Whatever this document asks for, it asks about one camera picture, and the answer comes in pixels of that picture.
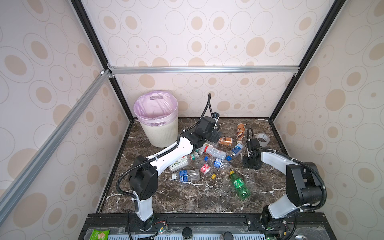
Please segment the horizontal aluminium frame bar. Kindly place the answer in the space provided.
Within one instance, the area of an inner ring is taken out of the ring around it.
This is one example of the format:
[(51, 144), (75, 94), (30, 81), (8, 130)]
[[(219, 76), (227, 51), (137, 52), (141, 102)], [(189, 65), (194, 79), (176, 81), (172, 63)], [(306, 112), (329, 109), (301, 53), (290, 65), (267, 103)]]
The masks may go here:
[(297, 73), (299, 66), (111, 67), (113, 74)]

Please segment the white bin with purple bag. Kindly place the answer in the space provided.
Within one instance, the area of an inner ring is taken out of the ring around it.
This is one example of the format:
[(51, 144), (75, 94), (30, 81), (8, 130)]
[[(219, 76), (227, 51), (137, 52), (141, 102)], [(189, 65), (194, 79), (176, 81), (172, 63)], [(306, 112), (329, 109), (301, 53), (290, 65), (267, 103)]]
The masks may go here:
[(138, 118), (150, 143), (166, 148), (178, 137), (178, 100), (168, 91), (152, 91), (134, 104)]

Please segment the clear bottle blue label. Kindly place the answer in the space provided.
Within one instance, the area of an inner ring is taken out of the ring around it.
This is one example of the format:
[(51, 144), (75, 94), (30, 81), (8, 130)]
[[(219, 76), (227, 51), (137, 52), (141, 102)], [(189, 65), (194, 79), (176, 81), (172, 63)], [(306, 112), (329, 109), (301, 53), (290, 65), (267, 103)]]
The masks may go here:
[(199, 170), (181, 170), (175, 174), (172, 174), (172, 180), (178, 180), (179, 182), (197, 182), (200, 180)]

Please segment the brown coffee bottle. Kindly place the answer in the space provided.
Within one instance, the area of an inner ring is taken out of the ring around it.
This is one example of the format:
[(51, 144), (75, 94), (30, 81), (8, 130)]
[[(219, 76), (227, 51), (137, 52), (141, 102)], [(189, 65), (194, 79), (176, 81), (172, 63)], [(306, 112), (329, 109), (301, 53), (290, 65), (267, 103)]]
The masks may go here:
[(245, 135), (245, 125), (243, 123), (240, 123), (237, 125), (237, 130), (236, 130), (237, 141), (241, 142), (244, 135)]
[(221, 137), (219, 139), (219, 144), (223, 146), (232, 146), (233, 145), (233, 138), (230, 137)]

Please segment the blue label water bottle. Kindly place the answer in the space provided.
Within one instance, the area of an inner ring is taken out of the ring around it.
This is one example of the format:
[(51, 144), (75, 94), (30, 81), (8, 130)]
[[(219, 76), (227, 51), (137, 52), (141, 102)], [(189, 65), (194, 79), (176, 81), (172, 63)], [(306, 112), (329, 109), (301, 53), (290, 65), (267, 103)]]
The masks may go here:
[(238, 142), (228, 153), (226, 156), (227, 161), (232, 161), (236, 159), (243, 151), (244, 145), (241, 142)]

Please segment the crushed bottle red label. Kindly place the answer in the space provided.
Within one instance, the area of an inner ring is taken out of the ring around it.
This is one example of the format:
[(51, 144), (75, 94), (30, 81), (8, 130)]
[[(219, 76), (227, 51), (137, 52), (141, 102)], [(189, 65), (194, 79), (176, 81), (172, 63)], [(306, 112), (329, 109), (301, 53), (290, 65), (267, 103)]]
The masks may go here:
[(198, 170), (203, 175), (207, 175), (210, 172), (211, 168), (212, 168), (210, 163), (209, 163), (209, 161), (205, 161), (205, 160), (201, 160), (201, 159), (196, 160), (196, 162), (194, 163), (194, 166), (196, 168), (198, 168)]

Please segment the brown coffee bottle lying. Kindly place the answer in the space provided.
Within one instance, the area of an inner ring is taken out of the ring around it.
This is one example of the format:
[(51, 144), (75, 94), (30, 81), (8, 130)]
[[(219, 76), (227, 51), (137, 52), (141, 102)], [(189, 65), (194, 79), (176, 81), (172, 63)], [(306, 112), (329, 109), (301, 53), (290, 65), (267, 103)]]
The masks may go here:
[(233, 145), (233, 138), (230, 137), (221, 137), (219, 139), (219, 144), (223, 146), (232, 146)]

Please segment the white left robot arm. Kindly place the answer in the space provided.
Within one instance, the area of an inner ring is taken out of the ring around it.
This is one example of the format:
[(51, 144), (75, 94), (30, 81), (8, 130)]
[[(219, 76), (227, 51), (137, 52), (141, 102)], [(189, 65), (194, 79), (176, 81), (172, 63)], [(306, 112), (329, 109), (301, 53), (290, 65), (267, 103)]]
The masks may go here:
[(133, 198), (135, 204), (135, 223), (143, 231), (149, 230), (154, 221), (152, 196), (158, 190), (159, 176), (179, 160), (203, 147), (206, 141), (217, 143), (222, 133), (218, 123), (220, 114), (213, 112), (211, 94), (199, 120), (177, 135), (175, 143), (160, 152), (135, 158), (130, 169), (121, 174), (116, 182), (119, 194)]

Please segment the green snack packet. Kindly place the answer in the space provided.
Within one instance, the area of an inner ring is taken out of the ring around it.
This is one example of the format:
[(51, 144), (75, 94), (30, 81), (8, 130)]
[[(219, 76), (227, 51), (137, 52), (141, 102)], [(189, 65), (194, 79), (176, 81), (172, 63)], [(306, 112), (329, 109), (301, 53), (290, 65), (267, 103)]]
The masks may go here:
[(110, 230), (93, 230), (90, 240), (108, 240)]

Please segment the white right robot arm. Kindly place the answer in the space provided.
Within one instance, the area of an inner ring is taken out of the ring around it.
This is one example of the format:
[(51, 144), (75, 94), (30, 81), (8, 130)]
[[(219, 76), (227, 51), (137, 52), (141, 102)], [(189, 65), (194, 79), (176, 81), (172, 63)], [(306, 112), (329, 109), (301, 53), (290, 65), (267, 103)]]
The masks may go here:
[(263, 164), (270, 165), (286, 176), (285, 195), (263, 208), (260, 221), (265, 229), (274, 229), (280, 219), (297, 212), (315, 211), (324, 206), (327, 188), (316, 164), (263, 148), (252, 128), (247, 130), (246, 146), (248, 155), (243, 157), (243, 167), (259, 170)]

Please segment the white bottle red cap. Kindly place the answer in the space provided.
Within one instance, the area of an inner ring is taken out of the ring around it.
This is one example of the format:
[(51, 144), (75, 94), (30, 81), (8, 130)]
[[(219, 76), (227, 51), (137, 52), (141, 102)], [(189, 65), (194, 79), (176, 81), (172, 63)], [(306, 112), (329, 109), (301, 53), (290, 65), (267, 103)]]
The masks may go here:
[(197, 149), (197, 152), (199, 155), (202, 155), (202, 154), (209, 154), (215, 158), (219, 158), (221, 160), (224, 160), (227, 156), (227, 154), (221, 150), (218, 150), (214, 147), (211, 147), (211, 146), (202, 146), (201, 148)]

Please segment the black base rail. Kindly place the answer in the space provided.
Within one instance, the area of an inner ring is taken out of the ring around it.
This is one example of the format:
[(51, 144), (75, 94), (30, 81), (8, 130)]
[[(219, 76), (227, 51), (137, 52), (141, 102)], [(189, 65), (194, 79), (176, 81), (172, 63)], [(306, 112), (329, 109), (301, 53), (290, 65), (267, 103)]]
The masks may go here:
[(78, 237), (89, 240), (94, 230), (109, 232), (109, 240), (334, 240), (323, 213), (298, 213), (270, 229), (260, 214), (155, 214), (142, 230), (132, 214), (91, 214)]

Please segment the green plastic bottle yellow cap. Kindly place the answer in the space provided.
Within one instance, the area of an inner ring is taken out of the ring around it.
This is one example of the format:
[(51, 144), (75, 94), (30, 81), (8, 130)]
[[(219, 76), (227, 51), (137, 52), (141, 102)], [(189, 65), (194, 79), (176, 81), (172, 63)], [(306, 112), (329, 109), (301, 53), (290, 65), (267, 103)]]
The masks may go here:
[(244, 180), (238, 174), (236, 174), (235, 171), (230, 171), (230, 179), (235, 188), (235, 191), (241, 199), (245, 200), (251, 195), (250, 190), (246, 186)]

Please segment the white bottle green leaf label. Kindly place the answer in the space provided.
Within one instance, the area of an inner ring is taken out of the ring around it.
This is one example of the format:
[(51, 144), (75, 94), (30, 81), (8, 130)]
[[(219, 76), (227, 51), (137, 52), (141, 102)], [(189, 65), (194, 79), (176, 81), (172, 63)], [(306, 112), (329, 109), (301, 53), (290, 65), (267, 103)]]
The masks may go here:
[(178, 170), (183, 169), (184, 167), (195, 164), (198, 161), (199, 154), (197, 152), (193, 152), (189, 155), (183, 156), (177, 161), (175, 161), (172, 165), (169, 166), (169, 170), (171, 172), (176, 172)]

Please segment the left aluminium frame bar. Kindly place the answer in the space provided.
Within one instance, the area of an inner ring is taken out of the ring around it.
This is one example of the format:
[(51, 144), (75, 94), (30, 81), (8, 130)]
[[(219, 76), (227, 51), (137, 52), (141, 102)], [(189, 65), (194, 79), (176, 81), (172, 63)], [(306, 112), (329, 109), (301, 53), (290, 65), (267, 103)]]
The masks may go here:
[(111, 73), (111, 70), (105, 69), (98, 75), (87, 91), (76, 102), (74, 107), (70, 109), (59, 126), (52, 132), (47, 141), (36, 152), (31, 161), (23, 168), (5, 194), (1, 197), (1, 224), (8, 218), (12, 210), (18, 204), (44, 165), (51, 158), (64, 137), (68, 134), (69, 130), (76, 123)]

